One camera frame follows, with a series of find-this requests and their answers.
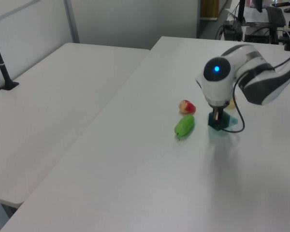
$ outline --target desk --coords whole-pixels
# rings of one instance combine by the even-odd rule
[[[147,53],[68,43],[0,90],[0,203],[21,205]]]
[[[232,9],[232,10],[235,9],[235,7],[237,6],[238,2],[239,2],[239,0],[232,0],[230,9]],[[284,9],[289,8],[289,7],[290,6],[280,7],[280,9],[282,11],[284,11]],[[286,20],[286,24],[287,25],[285,27],[283,27],[283,28],[278,28],[278,30],[290,31],[290,28],[288,28],[288,24],[289,24],[289,21],[290,21],[290,13],[283,12],[283,15],[285,17],[285,20]],[[227,20],[228,21],[232,21],[233,20],[233,15],[230,15],[227,18]],[[245,39],[246,27],[242,27],[242,30],[243,30],[243,40],[244,40]],[[278,33],[278,37],[279,36],[282,36],[282,32],[281,31],[278,31],[277,33]]]
[[[162,37],[1,232],[290,232],[290,84],[266,106],[238,91],[246,129],[228,134],[194,80],[236,44]],[[196,125],[179,142],[182,99]]]

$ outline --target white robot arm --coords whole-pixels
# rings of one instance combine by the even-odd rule
[[[202,90],[213,108],[215,121],[232,99],[234,82],[249,102],[265,105],[290,83],[290,58],[276,72],[253,45],[242,44],[208,61],[203,70]]]

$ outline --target green pepper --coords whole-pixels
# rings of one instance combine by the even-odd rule
[[[193,126],[194,126],[194,116],[187,115],[183,117],[174,128],[176,136],[182,137],[189,134]]]

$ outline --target toy apple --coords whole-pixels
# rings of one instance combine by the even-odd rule
[[[195,112],[195,106],[188,100],[182,100],[178,105],[179,111],[184,114],[191,114]]]

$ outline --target table surface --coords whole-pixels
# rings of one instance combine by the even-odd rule
[[[1,232],[290,232],[290,84],[265,106],[236,92],[242,133],[207,125],[195,77],[236,44],[162,37]],[[183,99],[196,125],[178,141]]]
[[[20,206],[148,52],[68,43],[0,90],[0,203]]]
[[[286,1],[288,1],[288,2],[290,2],[290,0],[278,0],[277,2],[286,2]],[[239,0],[232,0],[232,2],[231,2],[231,5],[230,5],[230,9],[235,9],[236,8],[236,6],[237,6],[237,4],[238,4],[238,2],[239,2]],[[283,14],[284,14],[284,17],[285,17],[285,20],[286,20],[286,26],[284,26],[283,28],[278,28],[278,32],[277,32],[277,34],[278,34],[278,36],[282,36],[282,31],[280,31],[280,30],[284,30],[284,31],[290,31],[290,28],[288,28],[288,24],[289,24],[289,21],[290,21],[290,13],[285,13],[284,12],[284,9],[286,9],[286,8],[289,8],[290,6],[284,6],[284,7],[280,7],[280,9],[283,11]],[[230,15],[228,18],[227,18],[227,20],[228,21],[232,21],[233,20],[233,16],[232,15]],[[246,31],[246,27],[242,27],[242,29],[243,29],[243,40],[244,40],[244,38],[245,38],[245,31]]]

